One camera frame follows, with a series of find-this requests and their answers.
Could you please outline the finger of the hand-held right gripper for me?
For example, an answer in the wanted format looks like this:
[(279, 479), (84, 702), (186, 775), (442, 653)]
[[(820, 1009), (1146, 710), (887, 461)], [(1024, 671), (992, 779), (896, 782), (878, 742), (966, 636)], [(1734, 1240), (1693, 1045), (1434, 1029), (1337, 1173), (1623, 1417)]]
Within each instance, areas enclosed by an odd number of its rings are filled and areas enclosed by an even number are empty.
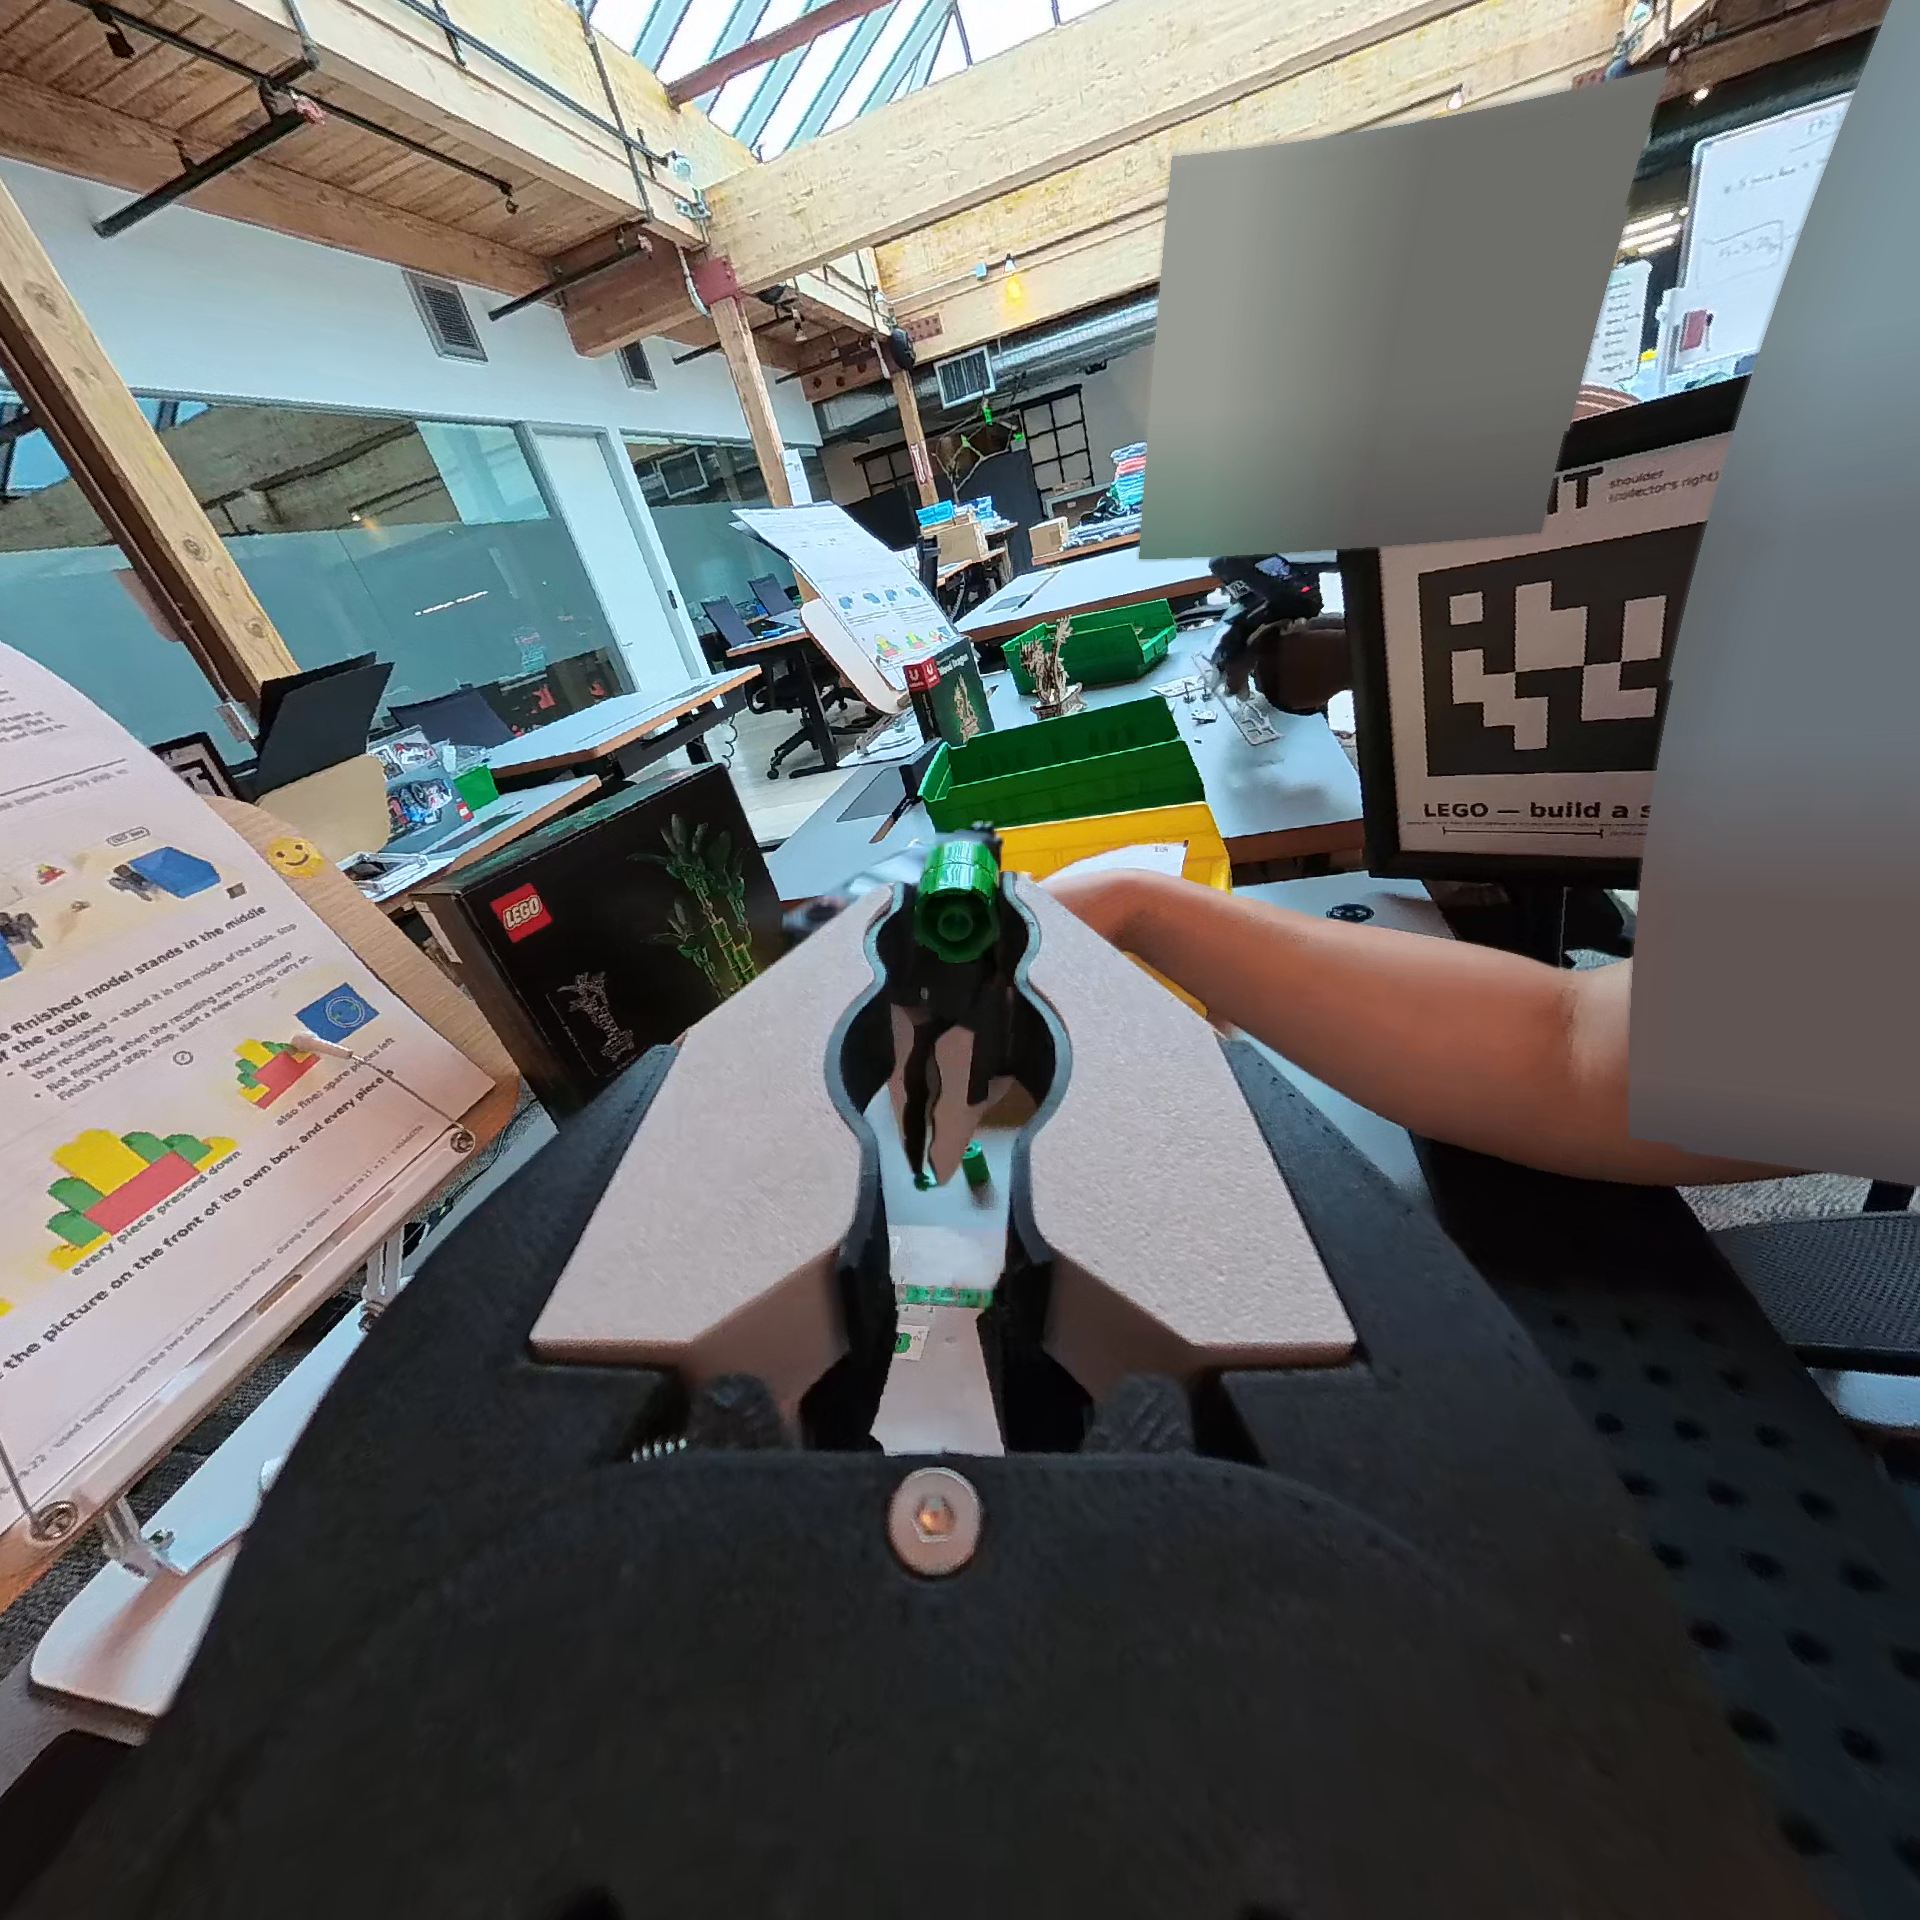
[(962, 1164), (979, 1117), (999, 1099), (999, 1077), (974, 1068), (974, 1035), (940, 1038), (932, 1077), (930, 1174), (946, 1184)]
[(890, 1003), (894, 1066), (887, 1091), (908, 1163), (928, 1163), (932, 1138), (935, 1022), (922, 1007)]

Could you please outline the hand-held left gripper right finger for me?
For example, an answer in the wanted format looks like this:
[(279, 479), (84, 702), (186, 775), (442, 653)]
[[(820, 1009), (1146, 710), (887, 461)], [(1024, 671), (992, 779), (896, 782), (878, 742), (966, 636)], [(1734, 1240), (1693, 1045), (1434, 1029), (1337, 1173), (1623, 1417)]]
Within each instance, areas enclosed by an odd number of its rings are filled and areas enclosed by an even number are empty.
[(1343, 1368), (1355, 1321), (1229, 1045), (1029, 877), (1002, 887), (1021, 1108), (996, 1285), (1009, 1452), (1071, 1452), (1127, 1378)]

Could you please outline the green round toy brick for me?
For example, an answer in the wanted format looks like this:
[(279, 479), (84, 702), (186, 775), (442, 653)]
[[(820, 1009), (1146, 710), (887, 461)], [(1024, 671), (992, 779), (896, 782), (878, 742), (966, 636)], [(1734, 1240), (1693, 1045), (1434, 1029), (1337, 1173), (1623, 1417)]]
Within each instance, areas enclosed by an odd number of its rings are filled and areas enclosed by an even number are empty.
[(999, 898), (996, 832), (979, 828), (943, 838), (915, 884), (915, 943), (948, 966), (982, 960), (999, 940)]

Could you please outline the person's right forearm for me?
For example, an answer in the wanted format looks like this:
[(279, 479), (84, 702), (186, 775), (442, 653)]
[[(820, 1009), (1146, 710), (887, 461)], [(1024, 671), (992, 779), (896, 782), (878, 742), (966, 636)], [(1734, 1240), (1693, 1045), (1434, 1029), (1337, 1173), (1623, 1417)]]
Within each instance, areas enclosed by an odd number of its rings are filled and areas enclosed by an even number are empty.
[(1585, 1180), (1654, 1180), (1626, 1112), (1631, 963), (1555, 970), (1229, 898), (1199, 914), (1167, 970), (1413, 1134)]

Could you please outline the grey desk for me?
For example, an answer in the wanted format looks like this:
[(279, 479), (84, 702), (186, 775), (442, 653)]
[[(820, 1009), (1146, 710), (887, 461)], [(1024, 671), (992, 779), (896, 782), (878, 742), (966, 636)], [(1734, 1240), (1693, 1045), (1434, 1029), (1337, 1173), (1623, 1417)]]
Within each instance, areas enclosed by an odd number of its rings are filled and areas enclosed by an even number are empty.
[[(1266, 901), (1284, 910), (1311, 914), (1318, 925), (1358, 925), (1362, 932), (1379, 932), (1383, 926), (1430, 933), (1452, 938), (1454, 933), (1441, 919), (1439, 906), (1433, 904), (1422, 882), (1379, 879), (1373, 875), (1328, 875), (1328, 877), (1296, 877), (1287, 882), (1261, 882), (1244, 887), (1236, 898)], [(1412, 1137), (1363, 1110), (1344, 1094), (1330, 1089), (1311, 1077), (1290, 1058), (1278, 1057), (1265, 1042), (1255, 1052), (1272, 1064), (1272, 1068), (1296, 1084), (1304, 1099), (1314, 1101), (1328, 1121), (1353, 1138), (1353, 1143), (1395, 1184), (1395, 1189), (1422, 1213), (1433, 1213), (1426, 1173)], [(988, 1110), (974, 1130), (974, 1138), (987, 1141), (988, 1160), (993, 1164), (993, 1186), (988, 1193), (973, 1193), (957, 1170), (952, 1182), (935, 1189), (915, 1189), (914, 1174), (903, 1160), (900, 1128), (890, 1110), (886, 1094), (878, 1094), (871, 1105), (871, 1122), (881, 1143), (882, 1167), (882, 1199), (890, 1221), (890, 1234), (896, 1226), (926, 1223), (974, 1230), (1001, 1242), (1007, 1258), (1007, 1201), (1013, 1182), (1013, 1149), (1019, 1130), (1033, 1112), (1033, 1101), (1019, 1088), (1009, 1088), (1002, 1101)]]

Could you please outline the person's right hand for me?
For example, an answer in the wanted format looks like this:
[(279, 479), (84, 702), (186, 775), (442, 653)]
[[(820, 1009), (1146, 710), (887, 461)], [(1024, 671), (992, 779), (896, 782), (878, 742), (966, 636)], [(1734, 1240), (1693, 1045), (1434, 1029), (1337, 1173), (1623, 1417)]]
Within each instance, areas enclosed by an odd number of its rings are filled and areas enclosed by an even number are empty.
[(1222, 1033), (1231, 1029), (1231, 1018), (1216, 1011), (1187, 973), (1174, 972), (1200, 951), (1196, 943), (1219, 923), (1231, 894), (1149, 870), (1065, 870), (1042, 879), (1042, 887), (1192, 1011)]

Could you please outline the flat printed instruction sheet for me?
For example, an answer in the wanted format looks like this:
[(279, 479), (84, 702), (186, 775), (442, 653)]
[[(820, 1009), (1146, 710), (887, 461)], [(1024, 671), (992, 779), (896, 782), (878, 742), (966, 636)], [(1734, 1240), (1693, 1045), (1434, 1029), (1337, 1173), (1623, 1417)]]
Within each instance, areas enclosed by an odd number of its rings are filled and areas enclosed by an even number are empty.
[(874, 1441), (896, 1457), (1002, 1457), (979, 1329), (1002, 1270), (1001, 1242), (926, 1223), (891, 1228), (890, 1242), (896, 1332)]

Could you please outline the black toy set box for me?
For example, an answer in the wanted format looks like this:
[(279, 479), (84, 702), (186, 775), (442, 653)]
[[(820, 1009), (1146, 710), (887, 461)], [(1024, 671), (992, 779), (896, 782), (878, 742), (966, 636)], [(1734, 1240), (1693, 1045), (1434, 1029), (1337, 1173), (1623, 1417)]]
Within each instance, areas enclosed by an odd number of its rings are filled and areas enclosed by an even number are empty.
[(624, 785), (424, 882), (416, 906), (555, 1121), (783, 953), (779, 891), (720, 763)]

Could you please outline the green plastic bin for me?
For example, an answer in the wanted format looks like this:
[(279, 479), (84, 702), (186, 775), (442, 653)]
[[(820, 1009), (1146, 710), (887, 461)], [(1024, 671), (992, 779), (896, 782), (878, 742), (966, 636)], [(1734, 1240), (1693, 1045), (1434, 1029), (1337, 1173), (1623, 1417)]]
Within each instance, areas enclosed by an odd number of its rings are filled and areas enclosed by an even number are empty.
[(1002, 641), (1002, 661), (1024, 696), (1035, 690), (1024, 650), (1033, 643), (1053, 643), (1061, 625), (1070, 627), (1061, 648), (1065, 671), (1070, 682), (1085, 686), (1127, 684), (1149, 675), (1166, 661), (1178, 634), (1174, 610), (1167, 598), (1045, 618)]
[(1205, 799), (1162, 696), (982, 732), (941, 744), (920, 782), (935, 828), (1019, 828)]

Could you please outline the dark green toy set box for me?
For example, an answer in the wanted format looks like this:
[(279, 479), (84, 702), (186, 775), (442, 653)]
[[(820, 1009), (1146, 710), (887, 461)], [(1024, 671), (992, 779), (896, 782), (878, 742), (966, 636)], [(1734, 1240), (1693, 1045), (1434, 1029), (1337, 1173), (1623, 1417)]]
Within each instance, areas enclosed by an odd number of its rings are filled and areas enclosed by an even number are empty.
[(928, 742), (962, 748), (996, 732), (996, 717), (979, 671), (974, 643), (954, 636), (903, 665), (907, 690)]

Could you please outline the grey office table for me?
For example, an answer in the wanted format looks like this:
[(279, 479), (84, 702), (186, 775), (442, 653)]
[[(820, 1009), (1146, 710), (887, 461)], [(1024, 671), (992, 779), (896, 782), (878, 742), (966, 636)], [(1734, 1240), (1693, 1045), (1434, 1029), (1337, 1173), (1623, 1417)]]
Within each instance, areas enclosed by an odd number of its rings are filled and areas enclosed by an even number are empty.
[[(1021, 576), (974, 609), (957, 627), (979, 643), (1018, 636), (1045, 616), (1099, 610), (1146, 598), (1182, 598), (1216, 584), (1205, 558), (1141, 561), (1119, 551)], [(1356, 768), (1323, 717), (1278, 717), (1277, 740), (1249, 742), (1229, 717), (1199, 722), (1180, 707), (1205, 799), (1238, 866), (1358, 852), (1362, 787)], [(896, 767), (856, 772), (768, 857), (786, 904), (836, 894), (869, 866), (928, 839), (926, 806), (900, 813), (861, 794)]]

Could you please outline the wood edged table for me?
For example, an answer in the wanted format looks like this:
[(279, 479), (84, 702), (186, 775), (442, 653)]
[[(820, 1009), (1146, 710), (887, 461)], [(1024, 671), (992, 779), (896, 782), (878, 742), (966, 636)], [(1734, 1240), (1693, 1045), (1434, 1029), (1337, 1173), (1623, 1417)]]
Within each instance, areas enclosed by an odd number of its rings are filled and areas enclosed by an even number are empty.
[(493, 781), (503, 793), (561, 779), (631, 781), (676, 750), (703, 762), (705, 735), (748, 704), (757, 678), (757, 665), (739, 665), (661, 702), (610, 698), (488, 750)]

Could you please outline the instruction board on stand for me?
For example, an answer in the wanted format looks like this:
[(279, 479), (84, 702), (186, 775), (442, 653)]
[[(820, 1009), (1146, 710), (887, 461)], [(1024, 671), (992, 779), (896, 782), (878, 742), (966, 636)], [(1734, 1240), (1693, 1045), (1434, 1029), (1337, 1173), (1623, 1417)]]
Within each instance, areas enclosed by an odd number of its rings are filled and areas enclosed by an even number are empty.
[(5, 1604), (512, 1112), (321, 854), (5, 648)]
[(845, 507), (739, 509), (733, 526), (798, 573), (812, 595), (803, 607), (807, 631), (875, 711), (900, 717), (908, 707), (908, 662), (968, 645), (917, 573)]

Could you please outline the black stand board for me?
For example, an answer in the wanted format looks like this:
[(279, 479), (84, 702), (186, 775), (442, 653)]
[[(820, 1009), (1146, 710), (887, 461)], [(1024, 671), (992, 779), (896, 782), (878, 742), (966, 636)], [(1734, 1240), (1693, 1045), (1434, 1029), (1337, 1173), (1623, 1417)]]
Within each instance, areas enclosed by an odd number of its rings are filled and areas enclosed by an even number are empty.
[(374, 653), (263, 684), (251, 799), (369, 753), (369, 732), (395, 671)]

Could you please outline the whiteboard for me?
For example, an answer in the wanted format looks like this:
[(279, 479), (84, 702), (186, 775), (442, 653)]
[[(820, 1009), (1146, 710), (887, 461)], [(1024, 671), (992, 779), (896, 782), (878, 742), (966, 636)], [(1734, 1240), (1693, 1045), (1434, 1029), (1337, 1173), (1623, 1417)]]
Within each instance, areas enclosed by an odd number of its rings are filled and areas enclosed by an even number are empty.
[(1697, 145), (1678, 283), (1662, 308), (1662, 391), (1729, 374), (1762, 348), (1853, 102), (1841, 92)]

